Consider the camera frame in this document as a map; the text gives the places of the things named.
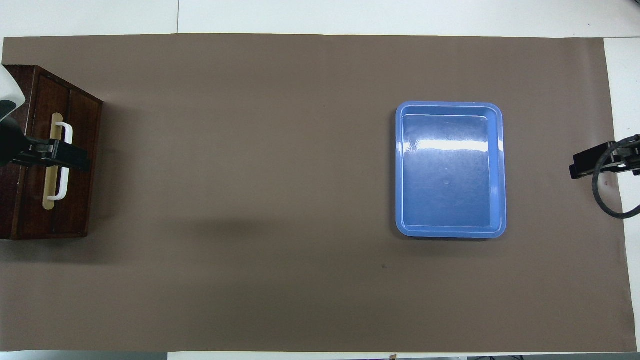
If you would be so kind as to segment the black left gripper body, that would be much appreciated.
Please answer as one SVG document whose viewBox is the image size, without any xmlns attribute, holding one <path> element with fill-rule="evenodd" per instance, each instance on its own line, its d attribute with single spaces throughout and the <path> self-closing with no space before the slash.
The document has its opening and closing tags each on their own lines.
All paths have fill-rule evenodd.
<svg viewBox="0 0 640 360">
<path fill-rule="evenodd" d="M 0 166 L 9 163 L 30 167 L 32 164 L 22 158 L 22 153 L 30 150 L 30 141 L 16 120 L 2 120 L 0 123 Z"/>
</svg>

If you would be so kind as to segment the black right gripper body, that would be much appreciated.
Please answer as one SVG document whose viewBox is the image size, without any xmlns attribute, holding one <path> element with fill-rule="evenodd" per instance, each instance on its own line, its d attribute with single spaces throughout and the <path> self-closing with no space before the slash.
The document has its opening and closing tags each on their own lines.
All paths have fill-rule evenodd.
<svg viewBox="0 0 640 360">
<path fill-rule="evenodd" d="M 640 135 L 626 137 L 618 142 L 612 142 L 608 148 L 607 166 L 609 173 L 631 172 L 634 176 L 640 175 Z"/>
</svg>

